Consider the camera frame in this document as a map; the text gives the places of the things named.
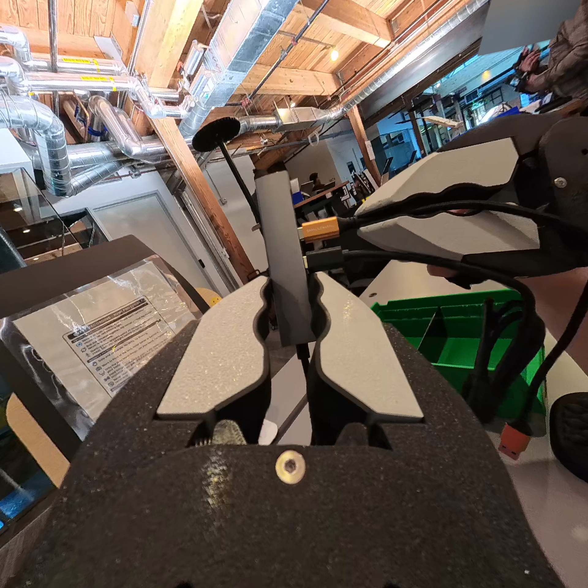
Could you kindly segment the yellow round disc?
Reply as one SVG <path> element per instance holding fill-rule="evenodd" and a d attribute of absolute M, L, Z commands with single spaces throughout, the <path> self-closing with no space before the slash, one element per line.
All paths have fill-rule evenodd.
<path fill-rule="evenodd" d="M 208 309 L 214 307 L 217 303 L 222 300 L 222 297 L 209 288 L 198 287 L 195 289 L 198 296 L 202 299 L 202 302 L 198 302 L 198 307 L 202 313 L 208 311 Z"/>

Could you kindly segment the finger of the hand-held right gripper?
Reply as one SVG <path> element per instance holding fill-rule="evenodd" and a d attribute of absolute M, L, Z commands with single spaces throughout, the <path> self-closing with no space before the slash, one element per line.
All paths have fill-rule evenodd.
<path fill-rule="evenodd" d="M 440 213 L 433 217 L 399 217 L 362 226 L 358 235 L 388 252 L 426 254 L 461 260 L 466 254 L 523 251 L 540 246 L 530 219 L 483 211 L 470 217 Z"/>
<path fill-rule="evenodd" d="M 435 152 L 378 188 L 357 209 L 355 216 L 366 216 L 417 194 L 440 194 L 458 185 L 505 185 L 514 173 L 518 158 L 511 138 Z"/>

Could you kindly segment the beige cardboard panel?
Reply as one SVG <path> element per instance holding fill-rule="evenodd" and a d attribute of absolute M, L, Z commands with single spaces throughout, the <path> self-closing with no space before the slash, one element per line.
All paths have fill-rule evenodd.
<path fill-rule="evenodd" d="M 48 437 L 24 404 L 12 393 L 6 404 L 8 426 L 56 488 L 62 486 L 70 461 Z"/>

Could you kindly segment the grey usb hub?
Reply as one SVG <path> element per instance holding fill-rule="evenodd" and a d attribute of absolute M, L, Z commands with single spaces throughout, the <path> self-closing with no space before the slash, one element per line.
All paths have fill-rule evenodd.
<path fill-rule="evenodd" d="M 299 346 L 313 342 L 307 273 L 288 172 L 258 177 L 255 188 L 281 343 Z"/>

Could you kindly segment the glass partition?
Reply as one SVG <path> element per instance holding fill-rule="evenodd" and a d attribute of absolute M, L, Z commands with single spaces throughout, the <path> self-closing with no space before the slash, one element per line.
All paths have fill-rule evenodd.
<path fill-rule="evenodd" d="M 1 173 L 1 274 L 108 241 L 89 210 L 58 213 L 24 168 Z"/>

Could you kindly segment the plastic-wrapped instruction sheet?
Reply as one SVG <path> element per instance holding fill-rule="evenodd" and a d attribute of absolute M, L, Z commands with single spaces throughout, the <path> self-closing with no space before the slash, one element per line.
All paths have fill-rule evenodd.
<path fill-rule="evenodd" d="M 61 418 L 73 446 L 116 393 L 202 317 L 171 265 L 153 254 L 1 319 L 8 357 L 32 377 L 40 416 Z"/>

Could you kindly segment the frosted glass door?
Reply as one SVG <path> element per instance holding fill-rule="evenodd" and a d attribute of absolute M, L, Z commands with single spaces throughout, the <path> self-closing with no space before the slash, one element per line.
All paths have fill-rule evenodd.
<path fill-rule="evenodd" d="M 176 206 L 157 190 L 124 201 L 92 208 L 92 215 L 108 237 L 132 235 L 176 269 L 193 287 L 208 288 L 221 296 L 228 289 L 215 262 Z"/>

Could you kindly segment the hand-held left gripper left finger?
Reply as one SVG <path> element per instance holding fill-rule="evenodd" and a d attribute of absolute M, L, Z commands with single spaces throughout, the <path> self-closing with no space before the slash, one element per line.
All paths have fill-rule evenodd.
<path fill-rule="evenodd" d="M 227 407 L 269 376 L 270 279 L 258 276 L 201 319 L 157 409 L 162 419 Z"/>

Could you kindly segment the cluster of silver insulated pipes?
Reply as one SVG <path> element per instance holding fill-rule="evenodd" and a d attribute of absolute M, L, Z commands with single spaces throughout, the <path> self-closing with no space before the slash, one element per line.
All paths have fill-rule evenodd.
<path fill-rule="evenodd" d="M 125 92 L 152 120 L 183 119 L 194 107 L 188 95 L 176 105 L 176 92 L 149 87 L 131 75 L 121 61 L 58 56 L 55 62 L 33 57 L 28 37 L 16 26 L 1 24 L 1 44 L 13 56 L 1 56 L 1 128 L 25 130 L 35 149 L 31 159 L 42 171 L 49 193 L 66 198 L 106 178 L 128 160 L 156 163 L 165 148 L 156 139 L 138 135 L 126 114 L 108 96 Z M 42 93 L 74 93 L 86 96 L 90 114 L 102 122 L 106 142 L 68 146 L 59 115 L 35 99 Z"/>

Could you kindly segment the green plastic bin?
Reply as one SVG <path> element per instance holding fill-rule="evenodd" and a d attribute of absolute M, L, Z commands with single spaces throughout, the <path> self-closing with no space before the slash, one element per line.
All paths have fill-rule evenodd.
<path fill-rule="evenodd" d="M 385 305 L 374 303 L 371 309 L 382 322 L 392 324 L 461 394 L 474 369 L 486 299 L 493 299 L 495 310 L 515 300 L 515 311 L 520 310 L 521 296 L 508 289 L 390 300 Z M 517 327 L 513 323 L 498 336 L 490 355 L 489 376 L 495 375 L 499 361 L 506 356 Z M 518 417 L 527 389 L 545 357 L 545 347 L 541 346 L 506 392 L 497 417 Z"/>

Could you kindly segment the person's right hand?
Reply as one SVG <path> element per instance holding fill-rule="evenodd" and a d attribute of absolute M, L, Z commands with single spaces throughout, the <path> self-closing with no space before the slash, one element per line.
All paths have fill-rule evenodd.
<path fill-rule="evenodd" d="M 538 315 L 558 341 L 587 284 L 587 268 L 548 276 L 519 277 L 518 280 L 533 292 Z M 567 353 L 587 373 L 587 317 L 568 346 Z"/>

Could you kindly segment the black fabric pouch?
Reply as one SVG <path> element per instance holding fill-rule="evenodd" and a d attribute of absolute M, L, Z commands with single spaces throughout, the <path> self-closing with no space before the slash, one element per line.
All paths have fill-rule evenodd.
<path fill-rule="evenodd" d="M 587 392 L 569 393 L 555 400 L 548 428 L 555 458 L 587 482 Z"/>

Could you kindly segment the rectangular metal duct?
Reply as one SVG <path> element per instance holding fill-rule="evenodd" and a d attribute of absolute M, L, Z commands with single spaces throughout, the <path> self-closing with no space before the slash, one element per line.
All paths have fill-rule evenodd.
<path fill-rule="evenodd" d="M 288 18 L 297 1 L 230 1 L 190 85 L 193 106 L 179 124 L 185 138 L 223 107 Z"/>

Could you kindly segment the long spiral metal duct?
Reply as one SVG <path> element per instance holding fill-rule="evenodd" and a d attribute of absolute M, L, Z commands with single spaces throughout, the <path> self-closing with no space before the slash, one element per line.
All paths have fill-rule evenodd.
<path fill-rule="evenodd" d="M 394 49 L 389 63 L 385 63 L 376 71 L 377 76 L 371 77 L 369 82 L 365 84 L 360 84 L 359 89 L 352 90 L 337 105 L 328 109 L 317 107 L 277 108 L 271 115 L 244 116 L 238 120 L 238 136 L 266 130 L 271 132 L 305 130 L 338 121 L 381 86 L 400 73 L 407 71 L 408 67 L 417 59 L 426 55 L 445 36 L 487 4 L 488 1 L 452 1 L 454 11 L 447 12 L 442 19 L 439 19 L 430 33 L 426 36 L 414 35 L 400 48 Z"/>

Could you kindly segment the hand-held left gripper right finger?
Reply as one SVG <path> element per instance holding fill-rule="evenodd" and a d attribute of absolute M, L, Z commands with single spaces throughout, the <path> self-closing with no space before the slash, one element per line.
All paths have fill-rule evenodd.
<path fill-rule="evenodd" d="M 309 294 L 321 380 L 368 417 L 421 422 L 423 411 L 377 315 L 324 271 L 311 276 Z"/>

